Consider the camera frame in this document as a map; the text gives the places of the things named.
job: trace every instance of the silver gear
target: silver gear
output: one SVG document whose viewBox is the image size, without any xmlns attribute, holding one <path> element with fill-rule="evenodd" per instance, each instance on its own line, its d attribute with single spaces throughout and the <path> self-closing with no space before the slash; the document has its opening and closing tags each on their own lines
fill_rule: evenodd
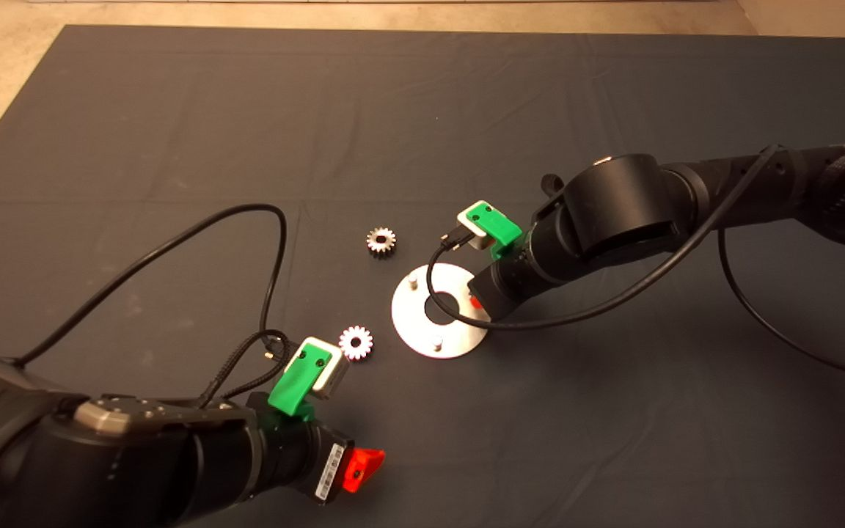
<svg viewBox="0 0 845 528">
<path fill-rule="evenodd" d="M 373 335 L 362 326 L 348 327 L 348 330 L 342 331 L 339 337 L 338 348 L 341 348 L 348 360 L 361 361 L 373 349 Z"/>
<path fill-rule="evenodd" d="M 367 249 L 374 257 L 389 257 L 396 249 L 396 233 L 389 227 L 377 227 L 367 233 Z"/>
</svg>

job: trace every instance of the dark gray tablecloth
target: dark gray tablecloth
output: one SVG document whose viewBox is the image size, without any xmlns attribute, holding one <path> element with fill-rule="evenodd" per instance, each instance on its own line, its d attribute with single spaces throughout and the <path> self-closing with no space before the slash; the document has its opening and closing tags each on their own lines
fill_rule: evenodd
<svg viewBox="0 0 845 528">
<path fill-rule="evenodd" d="M 0 122 L 0 353 L 186 225 L 269 201 L 291 223 L 271 326 L 370 328 L 373 360 L 318 414 L 389 457 L 329 507 L 281 489 L 192 526 L 845 526 L 845 375 L 754 324 L 714 244 L 614 313 L 490 334 L 456 361 L 410 351 L 389 321 L 400 277 L 476 199 L 526 223 L 543 173 L 772 141 L 845 142 L 845 40 L 67 27 Z M 379 224 L 392 260 L 362 247 Z M 731 237 L 760 308 L 845 361 L 845 248 L 792 221 Z M 200 392 L 255 327 L 275 243 L 265 215 L 219 225 L 34 371 Z M 519 317 L 601 300 L 654 262 Z M 235 380 L 267 366 L 249 357 Z"/>
</svg>

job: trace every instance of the red cap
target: red cap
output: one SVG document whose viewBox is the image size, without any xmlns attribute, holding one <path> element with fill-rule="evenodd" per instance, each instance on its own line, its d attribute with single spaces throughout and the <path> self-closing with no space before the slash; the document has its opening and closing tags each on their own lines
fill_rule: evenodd
<svg viewBox="0 0 845 528">
<path fill-rule="evenodd" d="M 343 482 L 342 488 L 356 494 L 361 485 L 369 480 L 376 470 L 380 469 L 386 455 L 380 449 L 355 447 L 351 454 L 351 461 L 348 462 L 348 468 L 345 470 L 345 482 Z"/>
</svg>

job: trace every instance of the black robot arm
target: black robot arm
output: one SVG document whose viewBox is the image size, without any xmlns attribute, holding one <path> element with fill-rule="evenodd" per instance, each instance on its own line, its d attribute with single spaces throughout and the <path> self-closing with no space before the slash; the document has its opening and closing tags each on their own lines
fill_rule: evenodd
<svg viewBox="0 0 845 528">
<path fill-rule="evenodd" d="M 757 159 L 658 165 L 631 154 L 597 161 L 567 183 L 547 175 L 549 200 L 531 227 L 469 288 L 492 320 L 502 320 L 550 288 L 677 250 Z M 717 228 L 786 218 L 845 244 L 845 146 L 772 154 Z"/>
<path fill-rule="evenodd" d="M 0 358 L 0 527 L 174 526 L 280 485 L 325 504 L 369 477 L 371 450 L 310 407 L 195 402 L 90 398 Z"/>
</svg>

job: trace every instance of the circular metal plate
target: circular metal plate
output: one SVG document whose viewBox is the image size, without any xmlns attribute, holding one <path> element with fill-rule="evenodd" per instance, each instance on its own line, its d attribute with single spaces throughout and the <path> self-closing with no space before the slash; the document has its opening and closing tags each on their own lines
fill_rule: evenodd
<svg viewBox="0 0 845 528">
<path fill-rule="evenodd" d="M 458 320 L 449 324 L 435 324 L 430 320 L 425 314 L 425 302 L 429 299 L 425 272 L 426 266 L 415 268 L 393 292 L 390 314 L 396 333 L 412 350 L 431 358 L 452 359 L 469 353 L 487 331 Z M 469 281 L 473 276 L 465 268 L 440 263 L 432 270 L 432 285 L 436 291 L 455 297 L 462 315 L 487 321 L 487 313 L 473 307 L 469 298 Z"/>
</svg>

